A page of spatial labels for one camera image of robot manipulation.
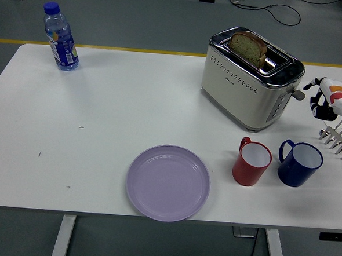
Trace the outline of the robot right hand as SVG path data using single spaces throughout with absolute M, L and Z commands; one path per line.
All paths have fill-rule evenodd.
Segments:
M 319 86 L 315 97 L 310 98 L 311 112 L 320 120 L 334 121 L 337 116 L 342 118 L 342 82 L 338 80 L 315 78 L 303 87 L 308 90 Z

